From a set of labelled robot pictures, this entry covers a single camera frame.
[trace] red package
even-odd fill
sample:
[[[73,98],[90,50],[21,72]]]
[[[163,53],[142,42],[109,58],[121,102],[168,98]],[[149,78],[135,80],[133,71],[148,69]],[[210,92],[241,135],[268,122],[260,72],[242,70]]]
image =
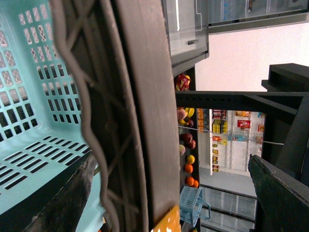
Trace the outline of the red package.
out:
[[[237,126],[242,128],[250,128],[251,121],[250,120],[237,120]]]
[[[221,138],[220,136],[213,136],[213,137],[212,137],[212,140],[213,140],[213,141],[221,141],[222,138]]]

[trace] red apple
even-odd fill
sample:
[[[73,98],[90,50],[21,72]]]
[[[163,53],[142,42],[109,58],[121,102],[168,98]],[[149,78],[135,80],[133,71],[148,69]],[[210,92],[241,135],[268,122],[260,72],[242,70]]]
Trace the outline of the red apple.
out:
[[[187,123],[188,123],[188,127],[193,127],[193,125],[194,125],[193,120],[190,119],[190,118],[188,119]]]
[[[189,149],[194,149],[196,145],[196,142],[194,140],[191,141],[189,144],[185,144],[185,146]]]
[[[192,134],[186,133],[186,134],[182,134],[180,136],[180,139],[183,140],[185,144],[189,144],[192,142],[193,137],[192,137]]]

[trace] glass door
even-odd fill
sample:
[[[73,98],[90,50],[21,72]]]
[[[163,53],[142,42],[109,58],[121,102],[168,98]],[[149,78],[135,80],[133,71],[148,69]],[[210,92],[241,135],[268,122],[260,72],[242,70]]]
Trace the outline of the glass door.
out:
[[[172,61],[179,54],[205,48],[206,0],[166,0],[164,5]]]
[[[308,0],[208,0],[212,26],[308,11]]]

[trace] apple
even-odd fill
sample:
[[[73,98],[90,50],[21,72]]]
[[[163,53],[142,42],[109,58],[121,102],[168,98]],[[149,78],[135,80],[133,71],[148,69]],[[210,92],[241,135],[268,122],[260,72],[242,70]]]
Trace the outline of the apple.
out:
[[[179,144],[179,155],[182,156],[185,153],[184,145]]]
[[[184,109],[177,110],[177,118],[178,120],[184,119],[186,116],[186,111]]]
[[[185,144],[189,144],[191,143],[193,137],[192,137],[192,134],[186,133],[186,134],[180,135],[180,139],[184,141]]]
[[[188,127],[193,127],[194,125],[194,122],[192,119],[188,119],[187,123],[188,123]]]
[[[185,146],[189,149],[194,149],[196,145],[195,140],[192,140],[189,144],[185,144]]]

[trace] orange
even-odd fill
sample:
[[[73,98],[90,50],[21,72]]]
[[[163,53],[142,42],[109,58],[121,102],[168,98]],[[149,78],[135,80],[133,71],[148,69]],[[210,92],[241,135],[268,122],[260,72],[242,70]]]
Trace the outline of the orange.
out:
[[[186,173],[192,173],[193,172],[193,166],[191,164],[186,164],[184,167],[184,170]]]
[[[188,177],[187,178],[187,181],[186,181],[186,184],[188,185],[188,186],[192,186],[193,184],[194,184],[194,179],[193,179],[193,177]]]
[[[191,187],[198,188],[198,181],[194,180],[194,184]]]

